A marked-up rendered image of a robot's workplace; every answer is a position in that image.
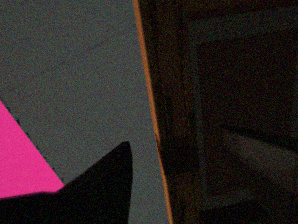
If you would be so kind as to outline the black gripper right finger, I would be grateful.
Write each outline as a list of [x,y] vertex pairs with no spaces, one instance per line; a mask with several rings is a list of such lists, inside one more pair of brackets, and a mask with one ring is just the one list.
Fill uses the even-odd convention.
[[298,138],[216,127],[226,158],[274,224],[298,224]]

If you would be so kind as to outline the dark brown picture frame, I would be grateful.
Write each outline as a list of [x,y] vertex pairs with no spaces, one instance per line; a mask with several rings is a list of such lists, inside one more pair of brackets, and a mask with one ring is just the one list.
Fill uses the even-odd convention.
[[169,224],[274,224],[217,142],[298,138],[298,0],[132,0]]

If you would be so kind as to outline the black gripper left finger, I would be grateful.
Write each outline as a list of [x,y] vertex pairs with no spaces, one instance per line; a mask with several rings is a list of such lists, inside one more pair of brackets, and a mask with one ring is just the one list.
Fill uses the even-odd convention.
[[125,141],[56,192],[0,198],[0,224],[128,224],[132,182]]

